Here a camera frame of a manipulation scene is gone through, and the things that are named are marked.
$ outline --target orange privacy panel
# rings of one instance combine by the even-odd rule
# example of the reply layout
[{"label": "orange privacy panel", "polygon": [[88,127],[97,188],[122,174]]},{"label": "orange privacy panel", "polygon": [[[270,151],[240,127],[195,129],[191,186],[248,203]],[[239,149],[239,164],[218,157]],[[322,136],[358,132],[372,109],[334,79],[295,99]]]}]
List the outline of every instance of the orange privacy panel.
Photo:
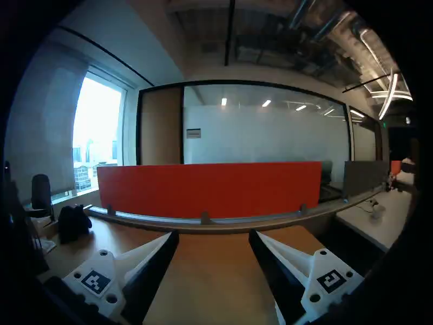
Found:
[{"label": "orange privacy panel", "polygon": [[400,160],[391,161],[391,173],[397,175],[402,170],[402,162]]},{"label": "orange privacy panel", "polygon": [[171,218],[236,218],[319,200],[320,162],[98,167],[103,207]]}]

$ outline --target desk surface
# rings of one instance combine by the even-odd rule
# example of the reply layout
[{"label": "desk surface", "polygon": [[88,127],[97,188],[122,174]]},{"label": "desk surface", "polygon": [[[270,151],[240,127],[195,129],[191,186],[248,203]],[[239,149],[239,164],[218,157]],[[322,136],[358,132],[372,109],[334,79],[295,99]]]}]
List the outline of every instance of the desk surface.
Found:
[{"label": "desk surface", "polygon": [[337,212],[337,219],[373,242],[383,251],[387,251],[403,230],[412,195],[408,192],[381,192],[374,196],[385,207],[382,216],[375,220],[370,214],[360,209],[371,211],[368,203],[360,203]]},{"label": "desk surface", "polygon": [[[51,270],[40,277],[64,277],[99,249],[114,255],[136,248],[162,232],[92,218],[92,234],[58,245],[46,256]],[[305,253],[323,248],[302,226],[264,234]],[[248,243],[248,234],[180,235],[173,260],[143,324],[278,324],[272,293]]]}]

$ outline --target gray desk divider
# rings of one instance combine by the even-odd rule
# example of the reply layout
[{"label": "gray desk divider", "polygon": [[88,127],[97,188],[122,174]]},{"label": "gray desk divider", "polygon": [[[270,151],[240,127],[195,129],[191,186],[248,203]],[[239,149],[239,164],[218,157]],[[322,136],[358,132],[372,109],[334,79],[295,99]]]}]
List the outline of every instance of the gray desk divider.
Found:
[{"label": "gray desk divider", "polygon": [[388,177],[385,161],[346,161],[343,198],[349,198],[381,186]]}]

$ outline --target roller shade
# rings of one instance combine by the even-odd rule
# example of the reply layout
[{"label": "roller shade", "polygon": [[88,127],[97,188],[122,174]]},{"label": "roller shade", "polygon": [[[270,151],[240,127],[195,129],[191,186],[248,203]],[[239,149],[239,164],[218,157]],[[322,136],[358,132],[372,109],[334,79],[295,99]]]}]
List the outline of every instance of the roller shade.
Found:
[{"label": "roller shade", "polygon": [[43,44],[18,86],[6,129],[10,162],[22,202],[31,199],[36,174],[50,179],[51,194],[75,188],[72,137],[75,110],[88,65],[65,47]]}]

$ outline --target glass wall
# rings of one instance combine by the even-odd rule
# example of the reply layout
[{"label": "glass wall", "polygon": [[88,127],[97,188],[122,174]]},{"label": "glass wall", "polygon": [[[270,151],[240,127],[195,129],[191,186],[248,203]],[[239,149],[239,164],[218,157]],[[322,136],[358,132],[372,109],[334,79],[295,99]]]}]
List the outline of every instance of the glass wall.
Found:
[{"label": "glass wall", "polygon": [[355,160],[382,160],[379,123],[351,106],[349,109],[352,119]]},{"label": "glass wall", "polygon": [[322,185],[341,188],[350,160],[343,105],[287,89],[216,84],[185,87],[183,106],[185,164],[321,161]]}]

